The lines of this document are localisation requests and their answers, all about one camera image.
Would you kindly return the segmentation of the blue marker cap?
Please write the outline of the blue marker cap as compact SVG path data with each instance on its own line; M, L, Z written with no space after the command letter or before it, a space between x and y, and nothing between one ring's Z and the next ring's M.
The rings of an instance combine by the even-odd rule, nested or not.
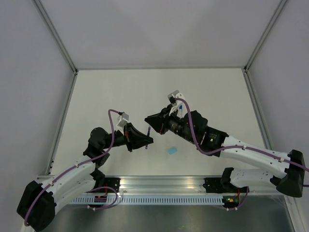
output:
M179 110L178 110L178 117L180 117L180 118L183 117L183 106L182 106L182 105L179 107Z

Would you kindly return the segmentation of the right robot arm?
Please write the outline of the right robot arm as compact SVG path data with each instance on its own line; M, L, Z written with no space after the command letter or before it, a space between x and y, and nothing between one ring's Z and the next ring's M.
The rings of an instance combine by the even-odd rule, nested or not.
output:
M145 122L159 134L171 131L198 145L198 150L206 156L235 159L254 166L254 169L248 170L225 168L220 179L224 191L269 187L290 197L302 197L305 177L302 152L293 149L286 153L252 146L208 126L208 120L197 111L180 118L170 109L171 105L168 105L160 113L146 117Z

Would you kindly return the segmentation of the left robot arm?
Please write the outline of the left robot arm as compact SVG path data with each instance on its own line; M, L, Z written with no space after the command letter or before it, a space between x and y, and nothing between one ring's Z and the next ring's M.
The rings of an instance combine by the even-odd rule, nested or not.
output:
M26 227L37 232L44 230L55 215L79 195L104 189L105 175L99 168L110 156L109 147L125 146L131 152L153 142L152 137L141 133L131 123L127 123L123 132L93 129L86 150L72 167L42 182L33 180L26 185L16 210L18 215L24 219Z

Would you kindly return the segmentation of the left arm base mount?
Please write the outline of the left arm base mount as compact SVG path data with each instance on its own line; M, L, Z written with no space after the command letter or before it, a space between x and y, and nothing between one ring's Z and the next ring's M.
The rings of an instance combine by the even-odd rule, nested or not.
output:
M114 193L113 189L116 192L119 192L120 188L120 178L118 177L106 177L104 173L102 173L100 170L95 169L90 174L95 181L95 185L92 190L90 190L91 193L98 192L98 193Z

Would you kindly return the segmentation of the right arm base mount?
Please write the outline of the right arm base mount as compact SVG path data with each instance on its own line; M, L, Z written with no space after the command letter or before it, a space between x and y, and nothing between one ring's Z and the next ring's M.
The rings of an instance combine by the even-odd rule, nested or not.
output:
M236 187L231 184L231 174L234 168L225 168L221 177L204 178L203 188L207 193L246 193L246 187Z

